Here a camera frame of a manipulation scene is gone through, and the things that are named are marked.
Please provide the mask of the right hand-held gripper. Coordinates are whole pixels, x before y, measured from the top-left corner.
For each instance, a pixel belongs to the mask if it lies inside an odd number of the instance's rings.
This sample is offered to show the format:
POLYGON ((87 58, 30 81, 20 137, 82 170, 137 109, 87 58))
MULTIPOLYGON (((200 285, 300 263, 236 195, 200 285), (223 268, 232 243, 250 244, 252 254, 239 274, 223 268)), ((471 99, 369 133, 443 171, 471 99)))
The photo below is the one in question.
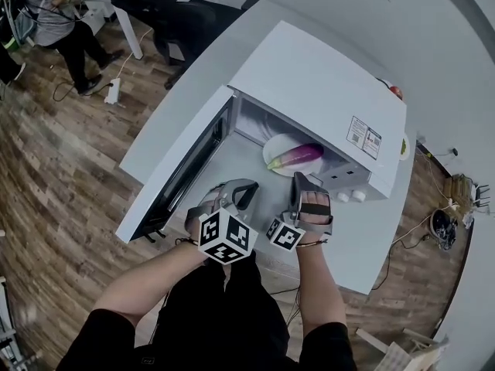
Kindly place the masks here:
POLYGON ((324 215, 326 208, 320 205, 303 203, 302 194, 307 192, 329 193, 310 182, 302 172, 295 172, 292 177, 288 207, 276 216, 266 232, 269 242, 283 250, 292 252, 296 247, 307 247, 327 243, 332 235, 333 215, 326 225, 306 223, 299 219, 300 213, 324 215))

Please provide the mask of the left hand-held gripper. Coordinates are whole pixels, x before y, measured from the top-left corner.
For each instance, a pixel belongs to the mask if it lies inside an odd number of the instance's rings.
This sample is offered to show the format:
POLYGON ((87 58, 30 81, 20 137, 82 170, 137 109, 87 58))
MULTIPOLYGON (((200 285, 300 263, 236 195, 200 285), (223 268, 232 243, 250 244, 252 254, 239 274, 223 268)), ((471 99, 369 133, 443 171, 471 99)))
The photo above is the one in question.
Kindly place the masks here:
POLYGON ((235 179, 216 185, 188 210, 185 229, 199 251, 222 265, 248 257, 258 238, 251 219, 259 184, 235 179))

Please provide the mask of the purple eggplant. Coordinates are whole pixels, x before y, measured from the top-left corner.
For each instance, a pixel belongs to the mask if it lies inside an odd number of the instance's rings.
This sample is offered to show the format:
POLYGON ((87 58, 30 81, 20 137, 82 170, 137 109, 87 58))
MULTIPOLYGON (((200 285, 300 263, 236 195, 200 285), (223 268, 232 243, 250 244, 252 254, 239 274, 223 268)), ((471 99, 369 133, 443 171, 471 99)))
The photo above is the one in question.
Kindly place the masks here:
POLYGON ((300 145, 273 158, 267 168, 270 170, 313 162, 323 156, 324 147, 316 143, 300 145))

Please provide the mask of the white oval plate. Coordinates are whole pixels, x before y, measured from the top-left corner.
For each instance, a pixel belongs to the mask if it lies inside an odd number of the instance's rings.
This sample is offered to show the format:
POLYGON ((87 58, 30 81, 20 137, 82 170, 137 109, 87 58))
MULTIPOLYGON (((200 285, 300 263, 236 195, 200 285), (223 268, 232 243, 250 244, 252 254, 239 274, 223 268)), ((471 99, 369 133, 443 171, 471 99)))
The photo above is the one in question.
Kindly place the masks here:
MULTIPOLYGON (((314 139, 302 134, 277 134, 265 143, 262 151, 263 159, 265 164, 269 165, 279 155, 300 145, 314 142, 314 139)), ((286 177, 293 177, 295 172, 301 172, 304 175, 317 175, 324 171, 324 160, 323 157, 319 157, 310 162, 274 168, 271 171, 286 177)))

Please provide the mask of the white microwave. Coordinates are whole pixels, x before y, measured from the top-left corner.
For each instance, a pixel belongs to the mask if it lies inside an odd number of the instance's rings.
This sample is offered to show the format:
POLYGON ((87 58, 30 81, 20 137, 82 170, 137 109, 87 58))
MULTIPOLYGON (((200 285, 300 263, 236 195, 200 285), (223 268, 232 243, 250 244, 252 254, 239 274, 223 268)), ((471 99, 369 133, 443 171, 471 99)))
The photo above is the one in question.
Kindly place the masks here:
POLYGON ((193 95, 189 70, 138 135, 150 161, 145 184, 117 229, 129 242, 159 193, 223 114, 248 100, 350 158, 368 174, 369 199, 392 194, 407 108, 378 79, 320 39, 279 22, 218 88, 193 95))

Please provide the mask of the person's left forearm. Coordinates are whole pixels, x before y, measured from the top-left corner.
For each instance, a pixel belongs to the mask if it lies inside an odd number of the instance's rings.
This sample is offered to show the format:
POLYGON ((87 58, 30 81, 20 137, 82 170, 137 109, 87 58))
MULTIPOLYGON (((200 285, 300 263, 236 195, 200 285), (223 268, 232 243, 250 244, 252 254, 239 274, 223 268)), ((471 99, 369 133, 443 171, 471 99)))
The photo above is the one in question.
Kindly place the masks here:
POLYGON ((94 309, 112 311, 137 326, 177 282, 206 258, 196 245, 180 243, 124 272, 104 290, 94 309))

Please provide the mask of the person's right forearm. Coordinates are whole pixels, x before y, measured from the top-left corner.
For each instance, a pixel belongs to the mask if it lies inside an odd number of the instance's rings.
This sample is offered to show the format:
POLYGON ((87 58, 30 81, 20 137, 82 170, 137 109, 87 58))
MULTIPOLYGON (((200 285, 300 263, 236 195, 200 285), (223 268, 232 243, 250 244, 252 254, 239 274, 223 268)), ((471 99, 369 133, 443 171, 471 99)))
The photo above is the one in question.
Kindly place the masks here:
POLYGON ((303 335, 328 323, 347 324, 346 306, 326 263, 322 247, 297 248, 303 335))

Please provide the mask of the person's right hand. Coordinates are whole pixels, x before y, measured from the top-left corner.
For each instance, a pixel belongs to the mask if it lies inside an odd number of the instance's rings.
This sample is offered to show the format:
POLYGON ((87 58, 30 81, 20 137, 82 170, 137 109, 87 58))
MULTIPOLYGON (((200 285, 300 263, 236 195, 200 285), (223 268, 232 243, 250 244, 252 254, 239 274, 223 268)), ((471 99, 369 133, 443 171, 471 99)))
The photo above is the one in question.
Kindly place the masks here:
POLYGON ((306 223, 312 223, 317 225, 326 225, 329 223, 331 214, 330 200, 328 195, 319 192, 301 192, 302 203, 314 204, 324 206, 326 208, 326 213, 324 215, 314 214, 314 213, 300 213, 299 219, 306 223))

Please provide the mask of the person's black trousers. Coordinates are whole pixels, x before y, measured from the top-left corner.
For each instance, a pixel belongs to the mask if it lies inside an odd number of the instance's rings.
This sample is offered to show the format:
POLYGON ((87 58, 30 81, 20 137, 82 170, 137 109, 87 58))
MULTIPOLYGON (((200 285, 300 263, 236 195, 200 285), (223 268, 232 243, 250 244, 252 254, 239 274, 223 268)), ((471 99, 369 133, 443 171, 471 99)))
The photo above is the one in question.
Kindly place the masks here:
POLYGON ((209 261, 175 284, 152 344, 168 364, 262 370, 285 361, 288 341, 285 320, 251 254, 233 263, 229 276, 209 261))

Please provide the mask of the black round bin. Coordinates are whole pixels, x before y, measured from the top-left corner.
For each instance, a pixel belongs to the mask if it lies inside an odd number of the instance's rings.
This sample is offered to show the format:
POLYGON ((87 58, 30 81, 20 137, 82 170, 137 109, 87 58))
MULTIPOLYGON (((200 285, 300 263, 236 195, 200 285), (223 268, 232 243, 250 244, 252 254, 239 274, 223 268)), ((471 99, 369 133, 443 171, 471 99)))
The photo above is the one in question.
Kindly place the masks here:
POLYGON ((439 248, 448 251, 456 242, 457 220, 444 210, 437 209, 429 220, 431 235, 435 238, 439 248))

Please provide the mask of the cardboard box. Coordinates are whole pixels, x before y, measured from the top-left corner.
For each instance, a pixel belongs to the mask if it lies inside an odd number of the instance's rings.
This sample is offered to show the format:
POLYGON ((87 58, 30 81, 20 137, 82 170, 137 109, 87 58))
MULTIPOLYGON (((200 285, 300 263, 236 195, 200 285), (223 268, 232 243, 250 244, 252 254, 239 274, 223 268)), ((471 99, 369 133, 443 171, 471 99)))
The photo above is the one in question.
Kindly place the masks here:
POLYGON ((461 207, 472 206, 471 196, 472 181, 464 174, 448 177, 443 186, 443 192, 447 198, 458 203, 461 207))

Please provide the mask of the white power strip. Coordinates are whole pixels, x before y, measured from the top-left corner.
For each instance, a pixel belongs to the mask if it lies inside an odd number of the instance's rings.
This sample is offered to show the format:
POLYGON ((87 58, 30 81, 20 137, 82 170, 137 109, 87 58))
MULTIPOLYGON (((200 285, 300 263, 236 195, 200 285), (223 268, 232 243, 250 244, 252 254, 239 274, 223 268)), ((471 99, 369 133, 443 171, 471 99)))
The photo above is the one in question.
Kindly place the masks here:
POLYGON ((105 97, 106 104, 116 104, 120 94, 121 79, 115 78, 108 84, 108 95, 105 97))

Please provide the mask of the router with antennas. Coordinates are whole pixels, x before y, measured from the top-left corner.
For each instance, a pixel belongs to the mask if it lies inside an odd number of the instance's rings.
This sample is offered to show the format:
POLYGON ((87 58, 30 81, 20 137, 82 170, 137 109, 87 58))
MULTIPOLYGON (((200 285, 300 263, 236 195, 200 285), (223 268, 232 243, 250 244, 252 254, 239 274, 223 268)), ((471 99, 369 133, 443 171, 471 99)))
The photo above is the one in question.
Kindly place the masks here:
POLYGON ((490 186, 473 183, 470 190, 470 201, 473 208, 483 208, 490 204, 490 186))

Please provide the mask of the black office chair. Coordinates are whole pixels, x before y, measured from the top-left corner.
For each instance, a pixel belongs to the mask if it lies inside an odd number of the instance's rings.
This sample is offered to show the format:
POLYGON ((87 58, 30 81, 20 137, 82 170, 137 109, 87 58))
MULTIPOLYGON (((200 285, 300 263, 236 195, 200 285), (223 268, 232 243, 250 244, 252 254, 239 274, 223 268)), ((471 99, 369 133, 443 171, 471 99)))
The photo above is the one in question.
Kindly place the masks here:
POLYGON ((164 84, 170 90, 214 40, 259 1, 246 0, 240 8, 206 0, 111 0, 111 3, 151 27, 157 51, 167 65, 178 67, 164 84))

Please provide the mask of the light wooden boards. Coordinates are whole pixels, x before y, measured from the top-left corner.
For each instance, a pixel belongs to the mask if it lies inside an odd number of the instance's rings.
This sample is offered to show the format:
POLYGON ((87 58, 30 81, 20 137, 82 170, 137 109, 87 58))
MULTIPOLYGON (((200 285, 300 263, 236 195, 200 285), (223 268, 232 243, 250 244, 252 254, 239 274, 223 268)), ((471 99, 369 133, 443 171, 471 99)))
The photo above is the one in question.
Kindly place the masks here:
POLYGON ((449 337, 435 341, 408 328, 402 333, 413 343, 409 352, 396 342, 387 345, 362 328, 356 330, 357 336, 384 355, 374 371, 438 371, 437 365, 449 346, 449 337))

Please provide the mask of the white desk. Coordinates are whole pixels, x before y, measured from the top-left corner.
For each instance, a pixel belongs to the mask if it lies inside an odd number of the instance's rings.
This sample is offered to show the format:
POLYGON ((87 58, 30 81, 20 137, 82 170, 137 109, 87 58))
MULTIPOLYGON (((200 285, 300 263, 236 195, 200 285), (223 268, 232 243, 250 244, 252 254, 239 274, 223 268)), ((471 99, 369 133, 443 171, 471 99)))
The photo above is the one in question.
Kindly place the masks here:
POLYGON ((131 20, 130 20, 127 12, 125 12, 124 10, 113 5, 111 0, 73 0, 73 1, 74 2, 76 2, 76 1, 99 2, 99 3, 105 4, 106 6, 111 6, 113 11, 115 12, 115 14, 117 16, 117 19, 118 19, 119 24, 121 26, 121 30, 125 35, 127 43, 131 49, 132 55, 137 60, 140 60, 143 57, 143 52, 142 52, 142 49, 140 47, 140 42, 138 41, 138 38, 135 34, 135 31, 133 29, 133 26, 131 24, 131 20))

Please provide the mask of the person's black shirt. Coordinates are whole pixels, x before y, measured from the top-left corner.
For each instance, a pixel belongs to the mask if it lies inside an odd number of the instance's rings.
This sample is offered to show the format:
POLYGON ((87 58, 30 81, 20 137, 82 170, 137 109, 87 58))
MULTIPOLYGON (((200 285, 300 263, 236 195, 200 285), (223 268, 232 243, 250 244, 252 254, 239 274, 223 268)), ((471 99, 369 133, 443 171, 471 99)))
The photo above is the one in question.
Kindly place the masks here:
POLYGON ((303 340, 299 360, 262 339, 223 335, 161 311, 151 344, 136 347, 123 316, 92 311, 56 371, 357 371, 347 328, 328 323, 303 340))

